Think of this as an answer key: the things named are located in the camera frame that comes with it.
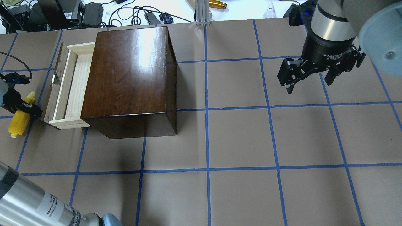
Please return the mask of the black gripper working arm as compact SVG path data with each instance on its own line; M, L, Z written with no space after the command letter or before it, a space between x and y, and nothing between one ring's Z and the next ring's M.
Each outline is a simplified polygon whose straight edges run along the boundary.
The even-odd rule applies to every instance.
M0 94L1 107L12 114L15 114L18 109L32 117L40 117L43 113L39 106L23 101L21 94L9 83L0 83Z

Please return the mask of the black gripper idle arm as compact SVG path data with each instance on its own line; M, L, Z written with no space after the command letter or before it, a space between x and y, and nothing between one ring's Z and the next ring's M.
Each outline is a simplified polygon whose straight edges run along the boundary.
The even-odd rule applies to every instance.
M354 38L334 42L324 40L312 33L307 34L300 58L285 58L278 71L277 78L281 86L291 94L294 85L313 73L327 71L324 80L331 86L337 76L350 72L363 63L366 54L353 45Z

